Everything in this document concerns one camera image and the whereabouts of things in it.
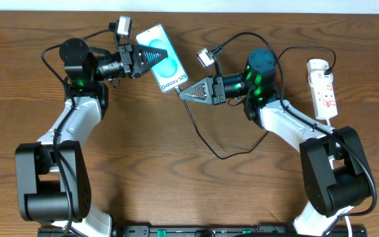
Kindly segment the smartphone with teal screen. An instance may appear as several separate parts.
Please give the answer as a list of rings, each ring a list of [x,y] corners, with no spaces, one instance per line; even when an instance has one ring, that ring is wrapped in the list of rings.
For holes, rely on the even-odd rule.
[[[151,68],[162,92],[168,92],[188,81],[189,77],[162,24],[136,35],[140,45],[164,49],[167,57]]]

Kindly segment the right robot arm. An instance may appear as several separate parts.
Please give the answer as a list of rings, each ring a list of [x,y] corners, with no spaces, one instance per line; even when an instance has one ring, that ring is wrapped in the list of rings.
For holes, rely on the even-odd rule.
[[[350,126],[336,129],[308,117],[284,99],[274,85],[275,53],[256,49],[242,73],[217,71],[178,93],[183,102],[220,105],[240,98],[246,117],[281,137],[301,156],[307,205],[292,222],[302,236],[330,236],[341,219],[355,216],[352,208],[371,198],[360,216],[376,206],[376,185],[358,133]]]

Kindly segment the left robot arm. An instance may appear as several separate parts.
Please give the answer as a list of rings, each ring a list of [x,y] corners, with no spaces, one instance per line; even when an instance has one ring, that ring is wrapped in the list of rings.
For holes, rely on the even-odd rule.
[[[18,208],[25,221],[49,225],[59,236],[121,236],[112,217],[91,200],[82,147],[109,106],[106,81],[138,78],[167,58],[164,49],[118,44],[90,47],[83,38],[57,46],[66,78],[64,110],[49,131],[14,154]]]

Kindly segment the white charger plug adapter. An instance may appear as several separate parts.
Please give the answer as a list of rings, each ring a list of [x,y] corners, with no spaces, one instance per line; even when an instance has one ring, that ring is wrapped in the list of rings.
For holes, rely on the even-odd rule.
[[[310,86],[314,86],[315,84],[331,84],[334,80],[328,62],[323,59],[309,60],[307,72]]]

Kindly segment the white power strip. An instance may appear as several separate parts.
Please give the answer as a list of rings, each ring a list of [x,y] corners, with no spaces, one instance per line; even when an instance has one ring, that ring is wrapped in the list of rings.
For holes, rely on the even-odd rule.
[[[308,76],[315,118],[318,120],[331,119],[338,115],[333,79],[332,74],[325,75],[321,70],[312,71]]]

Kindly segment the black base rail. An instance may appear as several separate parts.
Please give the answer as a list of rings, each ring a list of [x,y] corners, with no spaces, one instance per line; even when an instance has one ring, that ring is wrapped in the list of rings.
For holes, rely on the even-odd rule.
[[[73,232],[64,233],[61,228],[39,228],[37,236],[78,236]],[[295,230],[282,225],[261,225],[258,227],[149,227],[149,226],[124,226],[114,228],[111,236],[116,237],[199,237],[199,236],[306,236],[296,234]],[[348,236],[347,227],[335,227],[327,236]],[[366,237],[368,232],[365,227],[352,227],[352,236]]]

